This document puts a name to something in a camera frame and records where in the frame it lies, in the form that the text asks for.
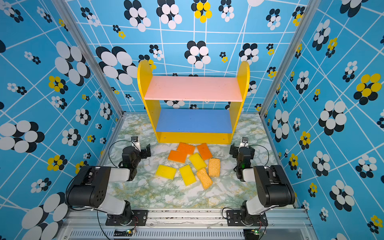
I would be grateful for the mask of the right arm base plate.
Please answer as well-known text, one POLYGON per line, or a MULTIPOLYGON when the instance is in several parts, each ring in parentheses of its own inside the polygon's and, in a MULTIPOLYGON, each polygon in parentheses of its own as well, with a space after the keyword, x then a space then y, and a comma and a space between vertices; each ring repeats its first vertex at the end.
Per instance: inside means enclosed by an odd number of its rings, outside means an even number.
POLYGON ((225 218, 229 227, 267 227, 266 214, 249 215, 241 210, 226 210, 225 218))

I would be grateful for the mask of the yellow sponge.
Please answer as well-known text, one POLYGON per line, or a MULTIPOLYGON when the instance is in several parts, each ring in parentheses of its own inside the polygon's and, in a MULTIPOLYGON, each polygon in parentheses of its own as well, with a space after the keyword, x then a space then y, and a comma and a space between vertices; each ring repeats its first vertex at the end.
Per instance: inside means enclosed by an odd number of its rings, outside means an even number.
POLYGON ((197 180, 190 165, 179 168, 185 186, 194 184, 197 180))
POLYGON ((155 175, 157 177, 173 180, 176 175, 176 172, 177 172, 177 169, 175 168, 165 166, 165 165, 159 165, 155 175))
POLYGON ((205 169, 207 167, 206 162, 202 159, 199 153, 194 153, 193 155, 189 156, 189 160, 193 164, 196 171, 205 169))

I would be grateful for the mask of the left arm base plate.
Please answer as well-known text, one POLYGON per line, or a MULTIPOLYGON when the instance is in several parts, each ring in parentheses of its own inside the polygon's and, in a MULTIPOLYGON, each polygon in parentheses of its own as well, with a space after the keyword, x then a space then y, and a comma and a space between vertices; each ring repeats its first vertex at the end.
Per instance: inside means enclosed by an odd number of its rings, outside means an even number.
POLYGON ((145 226, 148 210, 131 210, 122 215, 107 215, 106 226, 145 226))

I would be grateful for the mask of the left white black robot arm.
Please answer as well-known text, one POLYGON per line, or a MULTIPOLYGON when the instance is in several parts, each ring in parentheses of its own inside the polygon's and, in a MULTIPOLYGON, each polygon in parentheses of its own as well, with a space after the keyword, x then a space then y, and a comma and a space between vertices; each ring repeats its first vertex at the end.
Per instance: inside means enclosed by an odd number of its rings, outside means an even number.
POLYGON ((134 180, 142 159, 150 157, 151 146, 138 150, 134 143, 125 147, 117 167, 85 166, 80 169, 66 190, 69 206, 95 209, 107 214, 106 226, 145 226, 147 210, 132 210, 131 203, 108 193, 110 183, 134 180))

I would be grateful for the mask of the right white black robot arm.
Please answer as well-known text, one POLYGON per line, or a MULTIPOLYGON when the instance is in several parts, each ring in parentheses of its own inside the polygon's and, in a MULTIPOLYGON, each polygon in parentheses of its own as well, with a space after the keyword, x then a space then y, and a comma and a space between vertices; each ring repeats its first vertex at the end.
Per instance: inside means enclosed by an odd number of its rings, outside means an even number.
POLYGON ((253 226, 268 225, 266 212, 276 207, 285 207, 295 203, 295 193, 288 177, 280 165, 251 166, 255 156, 252 145, 242 144, 239 147, 231 145, 230 155, 237 160, 234 172, 241 182, 255 183, 257 196, 244 201, 240 210, 230 210, 228 218, 235 219, 235 213, 240 215, 241 224, 253 226))

